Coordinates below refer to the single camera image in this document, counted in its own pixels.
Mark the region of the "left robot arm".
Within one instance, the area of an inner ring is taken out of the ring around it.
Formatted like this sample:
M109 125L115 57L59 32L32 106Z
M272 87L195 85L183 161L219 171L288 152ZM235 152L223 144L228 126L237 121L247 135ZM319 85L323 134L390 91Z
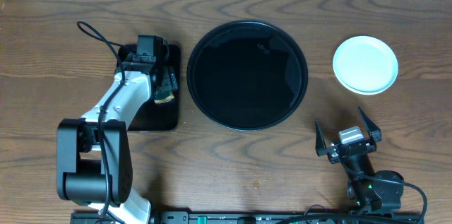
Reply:
M132 186L128 131L173 129L178 115L179 65L128 62L99 102L57 128L56 191L60 199L97 210L82 223L159 223L152 203Z

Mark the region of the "round black tray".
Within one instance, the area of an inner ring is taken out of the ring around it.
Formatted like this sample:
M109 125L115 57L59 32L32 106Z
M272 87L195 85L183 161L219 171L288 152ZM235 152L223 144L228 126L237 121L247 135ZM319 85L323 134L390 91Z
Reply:
M301 104L308 68L295 40L274 25L238 20L208 32L186 70L199 110L230 129L257 131L287 119Z

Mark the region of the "light blue plate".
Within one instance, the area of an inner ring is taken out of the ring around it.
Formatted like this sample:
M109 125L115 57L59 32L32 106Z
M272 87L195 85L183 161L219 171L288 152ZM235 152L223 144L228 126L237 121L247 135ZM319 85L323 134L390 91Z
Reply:
M339 83L360 95L376 95L389 89L398 77L398 60L383 41L355 36L338 46L333 72Z

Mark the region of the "green yellow sponge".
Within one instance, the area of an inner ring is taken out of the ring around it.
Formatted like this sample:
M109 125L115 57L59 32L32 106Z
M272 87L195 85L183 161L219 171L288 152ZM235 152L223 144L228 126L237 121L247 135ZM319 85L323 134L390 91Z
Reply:
M154 97L154 103L156 105L165 104L171 102L174 99L174 93L172 91L166 91L161 93L156 93Z

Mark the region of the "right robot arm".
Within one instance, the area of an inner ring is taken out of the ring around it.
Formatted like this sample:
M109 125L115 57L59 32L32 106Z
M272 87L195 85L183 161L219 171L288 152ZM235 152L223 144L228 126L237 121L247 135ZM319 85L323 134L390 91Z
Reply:
M354 213L392 215L401 208L404 179L395 171L374 170L369 154L376 151L376 144L382 140L381 130L362 109L358 111L368 137L354 126L339 132L339 143L327 146L319 123L315 123L316 154L344 167L348 176L347 196L357 203Z

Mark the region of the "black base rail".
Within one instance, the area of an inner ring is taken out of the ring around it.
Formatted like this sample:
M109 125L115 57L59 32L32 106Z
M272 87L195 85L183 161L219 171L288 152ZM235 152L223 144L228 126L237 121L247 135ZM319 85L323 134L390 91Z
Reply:
M414 215L373 216L343 213L295 214L246 214L246 213L187 213L166 211L150 217L151 223L159 224L318 224L318 223L421 223Z

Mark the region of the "rectangular black tray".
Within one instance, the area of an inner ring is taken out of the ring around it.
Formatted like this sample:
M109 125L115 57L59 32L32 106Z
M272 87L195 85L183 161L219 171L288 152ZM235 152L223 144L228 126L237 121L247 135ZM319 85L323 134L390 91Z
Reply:
M181 50L176 45L169 46L167 64L173 68L173 79L180 86ZM171 131L176 128L179 118L179 88L173 91L174 99L162 104L154 100L143 103L133 118L129 131Z

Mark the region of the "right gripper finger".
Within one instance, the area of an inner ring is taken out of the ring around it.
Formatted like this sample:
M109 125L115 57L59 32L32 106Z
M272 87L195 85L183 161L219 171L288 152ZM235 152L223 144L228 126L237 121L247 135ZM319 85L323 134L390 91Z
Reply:
M321 127L319 126L318 122L315 122L316 127L316 140L315 140L315 151L317 156L326 155L328 152L328 149L326 147L323 134L321 131Z
M366 114L364 113L364 111L362 110L361 107L358 107L358 111L359 111L359 114L362 118L362 121L364 123L364 126L367 130L367 133L368 133L370 139L372 139L374 142L381 141L382 135L381 135L380 128L372 120L370 120L370 118L368 118L368 116L366 116Z

